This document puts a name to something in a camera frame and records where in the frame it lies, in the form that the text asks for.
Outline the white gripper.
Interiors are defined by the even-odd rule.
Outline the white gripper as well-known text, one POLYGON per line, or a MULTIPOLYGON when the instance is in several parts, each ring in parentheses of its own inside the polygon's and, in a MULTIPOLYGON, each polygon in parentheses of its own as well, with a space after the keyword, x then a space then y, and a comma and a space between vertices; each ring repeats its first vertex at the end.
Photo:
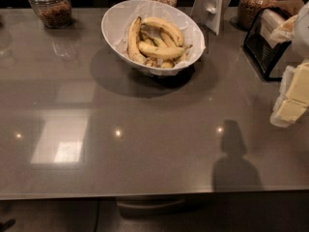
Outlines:
MULTIPOLYGON (((309 58, 309 2, 299 11, 294 24, 293 51, 303 59, 309 58)), ((293 125, 309 106, 309 63, 296 68, 288 66, 282 76, 270 122, 279 128, 293 125)))

